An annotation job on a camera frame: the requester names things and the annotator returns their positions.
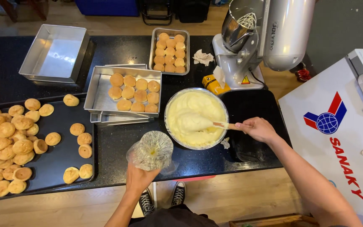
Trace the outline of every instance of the silver stand mixer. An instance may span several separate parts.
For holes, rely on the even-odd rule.
[[[305,55],[315,0],[232,0],[214,36],[217,65],[231,90],[262,89],[259,64],[290,70]]]

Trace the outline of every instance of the gray wall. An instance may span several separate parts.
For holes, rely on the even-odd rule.
[[[316,73],[354,49],[363,49],[363,0],[317,2],[306,49]]]

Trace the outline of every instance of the black sneaker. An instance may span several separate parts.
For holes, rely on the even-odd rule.
[[[141,207],[142,213],[144,214],[144,217],[148,214],[152,214],[154,212],[154,204],[152,202],[151,193],[149,192],[149,189],[145,189],[145,191],[141,194],[141,197],[139,198],[139,206]]]
[[[173,199],[172,199],[172,205],[180,205],[184,203],[185,199],[185,185],[183,182],[179,181],[175,185],[175,189],[173,191]]]

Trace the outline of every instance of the mixer bowl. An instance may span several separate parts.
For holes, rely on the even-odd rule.
[[[239,52],[253,33],[253,29],[243,27],[237,20],[248,13],[255,13],[256,26],[261,26],[263,11],[263,0],[232,0],[222,24],[221,34],[225,47],[232,52]]]
[[[170,136],[180,145],[182,145],[183,147],[187,147],[189,149],[192,149],[192,150],[205,150],[205,149],[209,149],[211,147],[214,147],[215,145],[217,145],[218,143],[220,143],[222,141],[222,139],[225,137],[225,134],[226,134],[226,129],[224,129],[224,131],[221,133],[221,135],[219,136],[219,138],[212,144],[210,145],[207,145],[207,146],[203,146],[203,147],[192,147],[192,146],[189,146],[181,141],[179,141],[173,134],[172,132],[169,130],[169,125],[168,125],[168,122],[167,122],[167,113],[169,111],[169,107],[170,105],[172,104],[172,102],[174,101],[175,98],[179,97],[180,95],[184,94],[184,93],[187,93],[187,92],[191,92],[191,91],[194,91],[194,92],[204,92],[210,96],[213,96],[219,103],[220,105],[223,107],[224,109],[224,114],[225,114],[225,122],[229,122],[229,114],[228,114],[228,111],[226,110],[226,106],[225,104],[218,98],[218,96],[214,95],[214,93],[206,90],[206,89],[203,89],[203,88],[186,88],[186,89],[183,89],[183,90],[180,90],[179,92],[177,92],[176,94],[174,94],[170,100],[167,102],[166,104],[166,108],[164,110],[164,124],[166,126],[166,130],[169,132]]]

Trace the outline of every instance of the yellow tissue box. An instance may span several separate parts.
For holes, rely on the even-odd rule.
[[[225,83],[224,89],[221,88],[221,85],[219,85],[219,82],[215,79],[214,75],[207,75],[203,78],[203,85],[204,88],[211,91],[212,93],[219,95],[222,93],[225,93],[231,88],[228,86],[228,84]]]

